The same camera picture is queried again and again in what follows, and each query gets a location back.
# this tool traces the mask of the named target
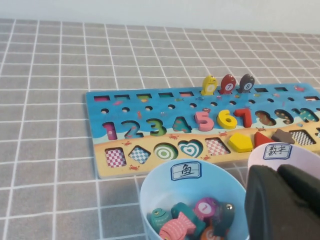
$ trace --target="pink number 5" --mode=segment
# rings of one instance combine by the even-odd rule
[[[198,111],[194,115],[195,121],[199,124],[199,130],[208,132],[214,128],[215,122],[209,118],[209,113],[206,111]]]

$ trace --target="yellow hexagon block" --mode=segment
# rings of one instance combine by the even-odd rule
[[[247,153],[254,148],[251,138],[241,133],[235,133],[228,141],[230,147],[237,153]]]

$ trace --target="chinese character label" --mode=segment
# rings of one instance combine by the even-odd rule
[[[171,180],[198,179],[201,177],[201,163],[189,161],[171,167]]]
[[[286,160],[290,158],[292,146],[285,143],[273,143],[266,146],[264,150],[263,159],[282,159]]]

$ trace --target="white wall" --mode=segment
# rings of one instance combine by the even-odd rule
[[[0,18],[320,34],[320,0],[0,0]]]

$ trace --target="red triangle block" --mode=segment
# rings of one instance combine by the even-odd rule
[[[256,132],[254,134],[254,148],[262,145],[262,144],[267,144],[267,143],[274,143],[275,141],[273,141],[271,138],[263,135],[261,132]]]

